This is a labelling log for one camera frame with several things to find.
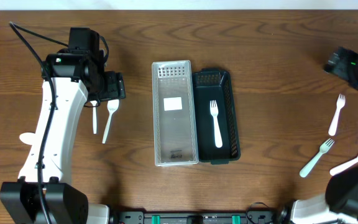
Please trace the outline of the clear plastic perforated basket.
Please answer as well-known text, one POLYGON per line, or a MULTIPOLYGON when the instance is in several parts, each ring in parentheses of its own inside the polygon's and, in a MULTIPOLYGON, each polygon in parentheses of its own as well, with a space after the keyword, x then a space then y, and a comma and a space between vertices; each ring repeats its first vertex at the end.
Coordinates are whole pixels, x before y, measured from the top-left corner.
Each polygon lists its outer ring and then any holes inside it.
POLYGON ((152 64, 155 165, 199 163, 191 62, 152 64))

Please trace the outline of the black plastic perforated basket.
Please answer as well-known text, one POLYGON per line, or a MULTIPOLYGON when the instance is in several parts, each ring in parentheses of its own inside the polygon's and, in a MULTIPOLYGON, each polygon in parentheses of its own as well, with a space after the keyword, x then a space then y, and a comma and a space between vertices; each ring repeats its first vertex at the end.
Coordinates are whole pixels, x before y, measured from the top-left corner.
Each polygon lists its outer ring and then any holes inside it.
POLYGON ((192 74, 198 157, 213 165, 227 164, 241 156, 234 96, 230 73, 219 68, 204 68, 192 74), (210 102, 216 101, 218 126, 223 145, 217 147, 210 102))

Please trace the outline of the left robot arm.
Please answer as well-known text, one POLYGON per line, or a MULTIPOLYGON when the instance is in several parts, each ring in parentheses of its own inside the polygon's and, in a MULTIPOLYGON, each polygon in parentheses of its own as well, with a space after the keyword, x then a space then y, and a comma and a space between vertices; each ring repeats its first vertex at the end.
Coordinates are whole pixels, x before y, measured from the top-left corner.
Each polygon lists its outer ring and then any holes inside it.
POLYGON ((105 71, 103 36, 73 27, 69 41, 39 62, 42 108, 29 155, 14 182, 3 182, 0 200, 15 223, 112 223, 107 205, 94 204, 71 185, 71 160, 85 107, 126 96, 120 73, 105 71))

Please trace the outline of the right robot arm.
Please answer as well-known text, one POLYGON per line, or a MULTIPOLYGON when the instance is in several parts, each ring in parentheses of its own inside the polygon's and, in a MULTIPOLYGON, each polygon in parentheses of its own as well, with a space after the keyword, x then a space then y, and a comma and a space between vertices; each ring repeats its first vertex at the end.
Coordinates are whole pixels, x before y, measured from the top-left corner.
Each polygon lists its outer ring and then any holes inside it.
MULTIPOLYGON (((338 48, 324 71, 358 91, 358 53, 338 48)), ((358 165, 332 176, 324 194, 284 206, 275 223, 358 223, 358 165)))

